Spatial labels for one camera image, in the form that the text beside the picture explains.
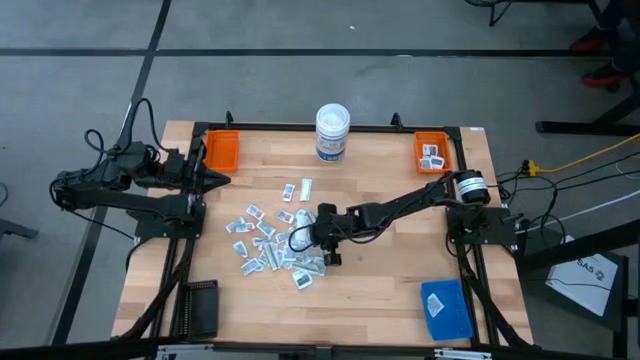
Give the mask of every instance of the concrete floor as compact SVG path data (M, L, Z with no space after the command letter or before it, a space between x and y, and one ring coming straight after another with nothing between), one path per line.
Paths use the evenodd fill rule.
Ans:
M5 0L0 5L0 48L146 48L160 5L158 0L108 5ZM515 4L497 27L489 28L487 20L488 10L462 1L176 0L160 48L564 49L593 24L589 9L581 5ZM47 185L58 171L94 161L96 153L82 138L86 129L100 130L107 144L115 140L141 64L140 57L0 57L0 181L10 190L0 217L40 229L36 240L5 237L0 242L1 348L48 341L86 224L56 209ZM564 164L620 140L534 131L539 120L588 121L626 96L626 87L612 95L579 84L581 74L600 64L549 59L156 58L144 95L154 103L158 131L167 120L222 120L226 110L239 122L310 123L327 102L344 104L358 124L386 124L397 111L405 124L482 126L496 172L501 173L515 170L525 158L544 167ZM639 118L640 112L627 121L637 123ZM150 141L147 122L141 114L135 135ZM630 145L560 177L632 148L639 150L637 144ZM637 163L631 159L622 165L633 169ZM579 188L563 194L554 213L568 215L638 187L638 180L617 178ZM534 217L547 201L546 195L523 194L513 208ZM567 222L567 231L576 237L593 233L633 220L639 210L640 198L632 198ZM110 211L107 223L133 233L134 223L124 212ZM108 338L130 247L127 239L103 231L71 342ZM620 253L631 258L630 286L637 293L637 248ZM527 296L526 303L537 344L610 355L611 333L606 329L534 297ZM629 329L629 356L640 358L635 321Z

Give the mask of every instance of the person's shoe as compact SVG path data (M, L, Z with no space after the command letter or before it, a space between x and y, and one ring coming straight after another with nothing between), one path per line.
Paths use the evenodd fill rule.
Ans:
M599 47L605 46L608 42L614 40L617 36L617 30L605 31L600 30L597 26L594 26L591 31L571 44L571 46L569 47L569 51L576 53L593 51Z
M607 87L629 77L629 74L617 70L611 63L588 73L582 78L586 86Z

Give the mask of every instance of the blue box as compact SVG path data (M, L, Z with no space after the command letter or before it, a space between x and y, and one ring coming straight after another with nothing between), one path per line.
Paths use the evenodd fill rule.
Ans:
M460 280L422 283L421 294L427 327L433 340L468 339L473 336Z

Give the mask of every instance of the metal rod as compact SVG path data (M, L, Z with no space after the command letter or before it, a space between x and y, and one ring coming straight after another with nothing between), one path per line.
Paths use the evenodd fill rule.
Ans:
M586 256L638 243L640 220L616 226L595 234L583 236L569 243L523 256L518 270L528 272L555 264L573 261Z

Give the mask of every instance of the orange bin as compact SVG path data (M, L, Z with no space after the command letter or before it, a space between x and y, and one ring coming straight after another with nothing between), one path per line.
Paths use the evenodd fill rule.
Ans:
M449 153L449 142L447 134L442 131L419 131L414 135L414 154L416 169L421 174L442 174L451 171L451 154ZM444 159L442 169L422 169L420 159L422 159L422 145L438 145L438 156Z
M238 169L239 138L240 132L237 130L209 131L204 164L217 172L235 172Z

